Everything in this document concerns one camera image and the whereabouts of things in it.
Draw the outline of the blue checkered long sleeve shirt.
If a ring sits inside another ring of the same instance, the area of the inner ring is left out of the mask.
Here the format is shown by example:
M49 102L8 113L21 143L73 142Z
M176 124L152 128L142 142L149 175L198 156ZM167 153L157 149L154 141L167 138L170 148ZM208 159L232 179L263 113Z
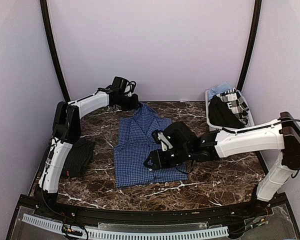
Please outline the blue checkered long sleeve shirt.
M163 131L170 124L170 118L160 117L148 105L141 103L133 116L119 122L118 144L113 149L116 187L121 189L136 185L166 183L187 180L186 165L175 168L150 170L144 166L152 151L160 150L152 137L155 130Z

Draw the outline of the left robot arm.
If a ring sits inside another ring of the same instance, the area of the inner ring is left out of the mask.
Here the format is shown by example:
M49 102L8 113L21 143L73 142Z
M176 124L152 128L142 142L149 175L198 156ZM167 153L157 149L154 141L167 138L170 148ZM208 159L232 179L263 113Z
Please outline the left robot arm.
M98 109L119 106L123 111L139 107L139 97L135 91L137 83L113 83L98 88L95 93L70 102L59 102L56 107L49 153L45 160L38 187L44 193L58 193L59 180L66 158L73 145L81 136L81 119Z

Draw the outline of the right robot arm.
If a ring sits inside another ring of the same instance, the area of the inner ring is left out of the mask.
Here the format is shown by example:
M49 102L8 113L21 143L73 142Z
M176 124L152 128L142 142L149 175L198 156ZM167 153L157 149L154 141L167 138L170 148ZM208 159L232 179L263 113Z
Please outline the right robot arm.
M245 205L245 213L256 217L287 180L300 171L300 120L289 112L264 124L241 129L222 127L201 136L184 122L174 122L164 131L152 132L161 146L151 151L143 165L153 171L175 168L191 161L217 161L237 154L278 150L279 154L265 178L257 185L255 198Z

